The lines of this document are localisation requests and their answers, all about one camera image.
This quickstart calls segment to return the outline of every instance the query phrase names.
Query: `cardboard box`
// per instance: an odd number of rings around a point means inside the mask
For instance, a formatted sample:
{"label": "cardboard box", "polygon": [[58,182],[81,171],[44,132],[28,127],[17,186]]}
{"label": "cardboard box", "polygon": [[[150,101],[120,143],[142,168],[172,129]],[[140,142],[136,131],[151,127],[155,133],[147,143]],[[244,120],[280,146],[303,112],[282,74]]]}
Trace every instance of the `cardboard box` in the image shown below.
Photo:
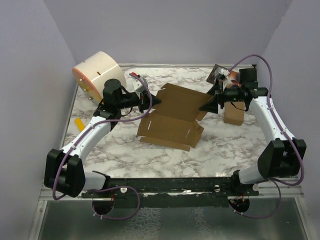
{"label": "cardboard box", "polygon": [[165,84],[156,97],[161,104],[141,119],[137,136],[140,142],[189,151],[199,142],[204,128],[201,121],[207,114],[199,107],[211,99],[211,95],[185,87]]}
{"label": "cardboard box", "polygon": [[241,126],[244,122],[246,109],[244,102],[233,103],[238,109],[236,109],[230,102],[226,102],[224,106],[224,123]]}

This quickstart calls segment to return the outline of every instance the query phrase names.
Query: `purple wall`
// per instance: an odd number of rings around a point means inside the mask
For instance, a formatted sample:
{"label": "purple wall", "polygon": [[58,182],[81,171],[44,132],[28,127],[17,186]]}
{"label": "purple wall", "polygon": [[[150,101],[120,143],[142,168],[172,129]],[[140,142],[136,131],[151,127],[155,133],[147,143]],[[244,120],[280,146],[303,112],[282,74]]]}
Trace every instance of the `purple wall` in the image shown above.
{"label": "purple wall", "polygon": [[233,64],[265,51],[292,0],[44,2],[77,62]]}
{"label": "purple wall", "polygon": [[0,32],[0,239],[24,240],[67,120],[75,61],[42,0],[2,1]]}
{"label": "purple wall", "polygon": [[[273,71],[272,98],[290,131],[306,141],[302,183],[306,203],[320,236],[320,1],[294,0],[263,56]],[[262,61],[259,81],[269,85]]]}

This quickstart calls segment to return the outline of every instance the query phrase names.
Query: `flattened cardboard box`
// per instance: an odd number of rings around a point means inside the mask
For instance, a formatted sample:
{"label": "flattened cardboard box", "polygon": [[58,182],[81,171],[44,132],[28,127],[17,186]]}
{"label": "flattened cardboard box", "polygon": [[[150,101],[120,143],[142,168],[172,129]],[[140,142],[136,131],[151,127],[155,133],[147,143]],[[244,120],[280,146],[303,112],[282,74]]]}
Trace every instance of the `flattened cardboard box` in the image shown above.
{"label": "flattened cardboard box", "polygon": [[161,104],[141,119],[137,136],[140,142],[189,151],[199,142],[204,128],[197,123],[207,114],[199,107],[211,95],[185,87],[165,84],[156,97]]}

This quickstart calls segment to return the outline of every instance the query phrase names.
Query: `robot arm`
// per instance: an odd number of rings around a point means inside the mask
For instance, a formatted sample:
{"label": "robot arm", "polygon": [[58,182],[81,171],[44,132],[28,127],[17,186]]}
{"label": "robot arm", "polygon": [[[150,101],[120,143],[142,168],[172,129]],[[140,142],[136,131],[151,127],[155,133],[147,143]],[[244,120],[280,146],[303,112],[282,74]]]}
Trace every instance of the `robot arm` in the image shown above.
{"label": "robot arm", "polygon": [[[221,67],[217,68],[215,71],[215,84],[208,91],[208,94],[213,95],[213,98],[199,108],[201,111],[217,114],[218,105],[223,109],[226,102],[244,102],[245,111],[252,110],[262,128],[268,145],[255,165],[233,173],[234,185],[236,187],[251,185],[268,178],[297,175],[300,170],[300,163],[287,138],[289,137],[293,141],[301,159],[304,157],[307,148],[305,141],[296,139],[287,129],[271,98],[269,99],[271,107],[269,107],[268,90],[265,87],[258,86],[257,70],[255,68],[246,68],[240,69],[239,73],[241,87],[225,88],[224,82],[227,80],[229,72]],[[271,109],[284,129],[283,131],[273,117]]]}
{"label": "robot arm", "polygon": [[[148,86],[143,77],[138,75],[137,78]],[[136,81],[132,84],[134,92],[128,92],[117,79],[105,82],[102,101],[86,128],[61,150],[52,149],[48,153],[44,176],[46,187],[54,189],[58,177],[56,190],[71,197],[78,196],[84,190],[104,188],[110,177],[97,171],[84,172],[83,162],[95,145],[112,131],[117,122],[121,122],[121,109],[138,106],[143,113],[149,108],[150,98],[143,84],[137,84]],[[151,97],[153,106],[161,102],[155,96]],[[57,176],[63,159],[65,166]]]}

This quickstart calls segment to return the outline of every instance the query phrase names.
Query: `white plastic casing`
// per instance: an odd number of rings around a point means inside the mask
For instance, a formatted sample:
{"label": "white plastic casing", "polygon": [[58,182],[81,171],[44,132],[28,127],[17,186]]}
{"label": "white plastic casing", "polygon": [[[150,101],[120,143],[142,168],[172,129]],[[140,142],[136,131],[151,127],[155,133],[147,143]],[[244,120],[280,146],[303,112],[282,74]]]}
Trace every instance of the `white plastic casing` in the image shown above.
{"label": "white plastic casing", "polygon": [[[276,115],[276,118],[279,120],[285,132],[289,135],[291,139],[294,138],[295,136],[287,129],[281,117],[277,113],[277,110],[275,109],[272,98],[270,98],[270,103]],[[276,124],[276,121],[274,120],[268,108],[266,96],[260,96],[258,98],[252,99],[249,105],[249,109],[254,113],[254,116],[258,120],[267,144],[269,144],[270,141],[273,141],[276,139],[287,140],[287,138],[281,133],[279,127]]]}
{"label": "white plastic casing", "polygon": [[127,82],[119,65],[108,54],[99,51],[72,68],[72,74],[80,88],[95,104],[103,98],[105,82],[117,79],[126,87]]}
{"label": "white plastic casing", "polygon": [[[68,145],[62,148],[64,153],[74,146],[74,143],[82,136],[82,134],[87,131],[92,125],[100,121],[105,121],[106,119],[100,116],[94,116],[90,123],[85,127],[85,129]],[[110,122],[101,123],[94,129],[91,129],[84,138],[78,143],[76,148],[70,153],[70,156],[78,155],[85,162],[88,154],[95,147],[95,145],[111,130]],[[99,190],[104,186],[106,181],[105,176],[96,172],[84,172],[85,184],[82,190]]]}
{"label": "white plastic casing", "polygon": [[[295,136],[287,129],[284,122],[277,113],[277,110],[275,109],[275,106],[271,98],[270,104],[285,132],[291,139],[294,138]],[[287,140],[287,138],[282,134],[281,130],[279,129],[278,125],[276,124],[276,121],[274,120],[270,112],[266,96],[260,96],[258,98],[252,99],[249,105],[249,109],[252,110],[256,119],[258,120],[267,144],[276,139],[280,139],[283,141]],[[261,181],[263,179],[264,177],[261,176],[257,163],[253,166],[239,171],[239,180],[242,184],[254,184],[255,182]]]}
{"label": "white plastic casing", "polygon": [[254,184],[263,179],[265,178],[261,176],[257,163],[239,171],[239,180],[242,184]]}

